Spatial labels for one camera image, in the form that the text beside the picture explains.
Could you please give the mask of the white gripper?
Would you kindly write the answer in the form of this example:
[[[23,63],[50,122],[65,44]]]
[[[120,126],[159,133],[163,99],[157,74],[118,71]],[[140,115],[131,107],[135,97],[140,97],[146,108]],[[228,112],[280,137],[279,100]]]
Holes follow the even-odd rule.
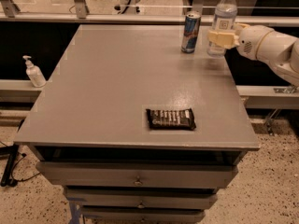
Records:
[[[234,32],[209,30],[207,38],[210,42],[225,49],[232,49],[239,45],[237,47],[239,54],[253,61],[257,60],[257,51],[262,40],[274,31],[273,28],[266,26],[249,26],[249,24],[239,22],[234,24],[234,30]]]

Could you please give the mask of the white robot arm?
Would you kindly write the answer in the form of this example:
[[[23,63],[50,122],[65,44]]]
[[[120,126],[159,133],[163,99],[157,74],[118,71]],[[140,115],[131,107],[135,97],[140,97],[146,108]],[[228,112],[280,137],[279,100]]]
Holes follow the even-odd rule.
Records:
[[[209,29],[207,39],[224,49],[236,48],[252,61],[259,61],[280,78],[299,86],[299,38],[263,25],[235,23],[231,30]]]

